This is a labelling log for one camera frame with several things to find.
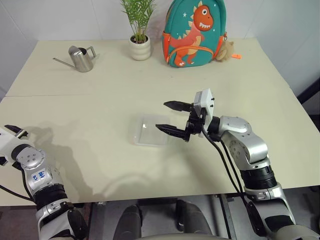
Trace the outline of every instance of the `silver watering can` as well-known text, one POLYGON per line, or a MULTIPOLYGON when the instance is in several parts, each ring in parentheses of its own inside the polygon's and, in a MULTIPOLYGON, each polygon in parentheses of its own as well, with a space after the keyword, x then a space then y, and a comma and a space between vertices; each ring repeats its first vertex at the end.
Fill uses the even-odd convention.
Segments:
POLYGON ((91 50, 93 54, 93 59, 97 56, 94 48, 92 46, 86 48, 71 46, 69 48, 69 55, 71 57, 74 66, 64 61, 61 61, 57 58, 53 58, 53 60, 58 61, 59 63, 65 64, 81 73, 89 72, 93 67, 92 59, 88 54, 88 50, 91 50))

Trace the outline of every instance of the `watering can spout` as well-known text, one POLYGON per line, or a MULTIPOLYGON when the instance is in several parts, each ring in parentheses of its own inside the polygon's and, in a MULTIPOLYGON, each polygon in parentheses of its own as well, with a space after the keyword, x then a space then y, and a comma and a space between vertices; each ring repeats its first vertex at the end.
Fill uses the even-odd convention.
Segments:
POLYGON ((73 68, 73 69, 76 69, 76 67, 75 66, 72 66, 71 64, 69 64, 69 63, 66 63, 65 61, 61 61, 60 59, 58 59, 58 58, 52 58, 53 60, 56 60, 57 62, 59 62, 59 63, 62 63, 62 64, 65 64, 65 65, 67 65, 67 66, 69 66, 69 67, 71 67, 71 68, 73 68))

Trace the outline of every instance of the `sticker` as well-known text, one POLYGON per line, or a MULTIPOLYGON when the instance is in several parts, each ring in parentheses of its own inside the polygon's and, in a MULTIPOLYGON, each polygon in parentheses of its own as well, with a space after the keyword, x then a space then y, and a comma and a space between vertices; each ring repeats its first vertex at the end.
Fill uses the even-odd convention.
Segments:
POLYGON ((41 169, 40 171, 37 171, 36 173, 32 174, 32 181, 34 183, 37 183, 39 181, 42 181, 46 179, 46 173, 45 173, 45 168, 41 169))

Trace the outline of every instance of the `white wall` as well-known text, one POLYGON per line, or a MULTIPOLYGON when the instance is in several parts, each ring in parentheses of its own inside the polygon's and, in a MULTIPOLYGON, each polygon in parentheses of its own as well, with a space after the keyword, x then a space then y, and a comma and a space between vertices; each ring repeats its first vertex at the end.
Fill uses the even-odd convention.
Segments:
MULTIPOLYGON (((152 38, 161 36, 171 2, 156 0, 152 38)), ((225 0, 228 36, 257 37, 298 95, 320 76, 319 2, 225 0)), ((0 98, 37 40, 128 38, 131 28, 121 10, 120 0, 0 0, 0 98)))

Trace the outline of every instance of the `clear plastic box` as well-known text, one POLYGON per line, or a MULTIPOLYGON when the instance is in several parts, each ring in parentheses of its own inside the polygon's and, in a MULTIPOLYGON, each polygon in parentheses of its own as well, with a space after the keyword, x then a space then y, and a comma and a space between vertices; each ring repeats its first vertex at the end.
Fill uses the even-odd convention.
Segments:
POLYGON ((145 114, 137 119, 133 142, 136 145, 161 147, 168 143, 168 135, 160 131, 156 124, 169 124, 170 120, 163 115, 145 114))

